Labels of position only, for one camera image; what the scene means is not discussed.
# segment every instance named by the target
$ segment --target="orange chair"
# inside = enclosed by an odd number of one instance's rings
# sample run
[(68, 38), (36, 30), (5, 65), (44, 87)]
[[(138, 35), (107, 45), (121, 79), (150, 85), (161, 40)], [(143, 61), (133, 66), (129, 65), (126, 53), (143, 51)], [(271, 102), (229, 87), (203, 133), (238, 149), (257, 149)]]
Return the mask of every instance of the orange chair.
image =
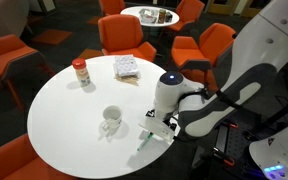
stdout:
[(0, 147), (0, 180), (75, 180), (47, 165), (34, 151), (27, 134)]
[(211, 69), (231, 52), (235, 33), (227, 25), (214, 23), (200, 35), (198, 45), (192, 37), (175, 37), (171, 49), (174, 64), (186, 78), (205, 84), (211, 82), (217, 90)]
[(190, 33), (190, 30), (198, 21), (204, 6), (205, 4), (200, 0), (182, 0), (175, 10), (180, 20), (173, 25), (164, 27), (158, 39), (166, 30), (171, 30), (175, 35), (179, 32)]
[(125, 9), (124, 0), (99, 0), (103, 16), (120, 14)]
[(102, 51), (104, 55), (133, 56), (153, 62), (156, 49), (143, 41), (143, 31), (137, 17), (131, 15), (111, 15), (98, 21)]
[(10, 78), (33, 66), (41, 66), (49, 74), (55, 75), (45, 64), (44, 56), (17, 36), (10, 34), (0, 37), (0, 82), (7, 83), (20, 110), (24, 110), (24, 106)]

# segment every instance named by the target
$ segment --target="white round table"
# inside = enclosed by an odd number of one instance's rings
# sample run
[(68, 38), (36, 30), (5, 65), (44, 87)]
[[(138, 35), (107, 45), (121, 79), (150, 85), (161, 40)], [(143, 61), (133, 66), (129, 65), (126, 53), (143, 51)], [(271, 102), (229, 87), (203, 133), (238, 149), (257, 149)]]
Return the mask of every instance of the white round table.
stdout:
[[(152, 6), (134, 6), (134, 7), (125, 8), (124, 10), (121, 11), (121, 14), (133, 15), (133, 16), (140, 18), (140, 10), (142, 10), (142, 9), (159, 11), (160, 9), (164, 9), (164, 8), (152, 7)], [(165, 10), (172, 14), (172, 21), (171, 22), (165, 22), (165, 23), (157, 23), (157, 21), (155, 23), (141, 22), (141, 25), (142, 26), (148, 26), (148, 27), (165, 27), (165, 26), (170, 26), (172, 24), (175, 24), (179, 21), (180, 17), (175, 12), (170, 11), (168, 9), (165, 9)]]
[[(152, 109), (157, 81), (165, 71), (135, 59), (141, 75), (138, 86), (116, 80), (115, 56), (102, 56), (87, 60), (89, 86), (80, 87), (69, 66), (41, 88), (27, 126), (35, 151), (46, 163), (76, 177), (111, 178), (145, 167), (169, 148), (172, 143), (154, 135), (137, 151), (146, 132), (138, 123)], [(110, 105), (123, 113), (115, 134), (101, 128), (103, 110)]]

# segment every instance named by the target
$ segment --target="cup on table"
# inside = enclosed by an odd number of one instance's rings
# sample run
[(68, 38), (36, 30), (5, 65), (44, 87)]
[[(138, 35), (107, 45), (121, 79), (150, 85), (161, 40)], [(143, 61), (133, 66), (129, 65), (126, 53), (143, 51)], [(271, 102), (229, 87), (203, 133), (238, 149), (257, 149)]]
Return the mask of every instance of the cup on table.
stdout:
[(172, 22), (173, 15), (170, 12), (166, 12), (165, 22)]
[(105, 131), (118, 128), (122, 121), (122, 110), (117, 106), (108, 106), (103, 111), (103, 117), (105, 121), (102, 128)]

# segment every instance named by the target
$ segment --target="jar lid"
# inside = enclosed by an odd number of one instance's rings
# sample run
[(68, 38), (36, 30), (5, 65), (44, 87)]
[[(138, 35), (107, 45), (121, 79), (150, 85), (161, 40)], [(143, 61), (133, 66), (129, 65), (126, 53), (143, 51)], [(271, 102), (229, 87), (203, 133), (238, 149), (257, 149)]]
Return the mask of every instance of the jar lid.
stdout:
[(72, 65), (75, 69), (82, 69), (86, 67), (85, 59), (77, 58), (72, 61)]

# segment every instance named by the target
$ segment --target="white cup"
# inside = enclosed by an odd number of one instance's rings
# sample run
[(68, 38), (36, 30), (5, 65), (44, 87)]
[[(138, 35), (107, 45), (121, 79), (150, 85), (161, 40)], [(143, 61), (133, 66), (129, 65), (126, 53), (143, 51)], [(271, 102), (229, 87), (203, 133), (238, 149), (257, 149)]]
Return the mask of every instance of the white cup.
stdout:
[(103, 117), (105, 122), (102, 127), (105, 131), (118, 128), (121, 125), (122, 110), (117, 106), (108, 106), (103, 111)]

